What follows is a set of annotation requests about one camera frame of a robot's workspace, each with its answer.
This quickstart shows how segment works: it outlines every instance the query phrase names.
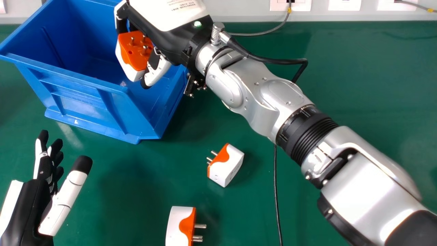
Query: blue plastic bin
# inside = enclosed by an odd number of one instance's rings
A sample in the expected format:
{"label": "blue plastic bin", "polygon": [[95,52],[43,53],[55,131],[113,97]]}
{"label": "blue plastic bin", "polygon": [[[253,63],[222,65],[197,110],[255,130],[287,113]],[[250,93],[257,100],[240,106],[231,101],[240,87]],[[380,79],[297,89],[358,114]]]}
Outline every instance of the blue plastic bin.
{"label": "blue plastic bin", "polygon": [[137,144],[161,138],[186,86],[172,67],[145,90],[130,82],[115,57],[116,0],[50,0],[0,44],[45,116]]}

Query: gray cable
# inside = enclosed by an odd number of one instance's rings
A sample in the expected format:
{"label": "gray cable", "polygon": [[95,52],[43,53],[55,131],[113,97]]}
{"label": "gray cable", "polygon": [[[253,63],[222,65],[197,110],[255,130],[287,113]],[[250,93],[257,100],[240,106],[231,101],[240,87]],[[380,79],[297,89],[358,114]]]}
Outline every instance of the gray cable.
{"label": "gray cable", "polygon": [[435,9],[427,8],[425,6],[418,5],[418,4],[411,3],[411,2],[408,2],[408,1],[404,1],[404,0],[395,0],[395,3],[398,3],[398,4],[408,4],[408,5],[411,5],[411,6],[418,7],[419,9],[423,9],[423,10],[426,10],[426,11],[429,11],[429,12],[431,12],[430,10],[432,10],[432,13],[437,13],[437,10],[435,10]]}
{"label": "gray cable", "polygon": [[[289,1],[288,3],[288,8],[291,9],[291,1]],[[250,36],[261,36],[267,33],[271,33],[274,32],[276,30],[278,30],[279,28],[281,28],[283,25],[285,25],[285,23],[287,23],[288,17],[290,16],[290,11],[288,11],[287,9],[287,15],[285,16],[285,20],[282,21],[277,27],[272,28],[268,31],[264,31],[264,32],[255,32],[255,33],[232,33],[232,32],[228,32],[230,35],[232,36],[246,36],[246,37],[250,37]]]}

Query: white wall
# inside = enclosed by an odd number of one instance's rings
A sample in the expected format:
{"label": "white wall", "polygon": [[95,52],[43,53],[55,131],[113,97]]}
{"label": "white wall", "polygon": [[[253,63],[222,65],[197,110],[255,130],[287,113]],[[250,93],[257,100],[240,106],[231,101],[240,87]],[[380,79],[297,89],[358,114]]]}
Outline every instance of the white wall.
{"label": "white wall", "polygon": [[[8,14],[0,14],[0,24],[22,23],[41,6],[41,0],[5,0]],[[362,0],[361,11],[328,11],[329,0],[312,0],[310,12],[293,12],[290,21],[399,21],[437,20],[424,10],[376,11],[378,0]],[[269,0],[204,0],[215,21],[281,21],[284,13],[270,12]],[[437,9],[437,0],[419,0]]]}

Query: white outlet plate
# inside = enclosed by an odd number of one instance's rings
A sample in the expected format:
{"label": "white outlet plate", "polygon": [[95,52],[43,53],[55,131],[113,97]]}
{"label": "white outlet plate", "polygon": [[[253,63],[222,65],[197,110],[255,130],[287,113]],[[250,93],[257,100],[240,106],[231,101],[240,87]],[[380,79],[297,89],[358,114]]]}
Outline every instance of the white outlet plate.
{"label": "white outlet plate", "polygon": [[360,11],[361,0],[329,0],[329,11]]}
{"label": "white outlet plate", "polygon": [[[287,11],[287,0],[270,0],[270,11]],[[311,0],[295,0],[291,4],[293,11],[311,11]]]}
{"label": "white outlet plate", "polygon": [[[418,3],[419,0],[408,0],[411,3]],[[378,11],[415,11],[417,7],[408,4],[394,3],[394,0],[379,0]]]}
{"label": "white outlet plate", "polygon": [[6,14],[5,0],[0,0],[0,14]]}

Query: orange and white plug adapter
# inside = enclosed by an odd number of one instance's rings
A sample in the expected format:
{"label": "orange and white plug adapter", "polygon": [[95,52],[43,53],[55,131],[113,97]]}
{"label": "orange and white plug adapter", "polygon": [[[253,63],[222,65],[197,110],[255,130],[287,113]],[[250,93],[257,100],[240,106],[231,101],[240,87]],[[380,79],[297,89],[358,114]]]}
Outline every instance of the orange and white plug adapter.
{"label": "orange and white plug adapter", "polygon": [[225,144],[214,159],[207,157],[208,171],[207,177],[222,187],[226,187],[240,170],[243,163],[244,153],[236,147]]}
{"label": "orange and white plug adapter", "polygon": [[173,206],[168,217],[166,246],[192,246],[203,242],[203,236],[194,235],[194,228],[206,229],[205,224],[196,224],[195,207]]}

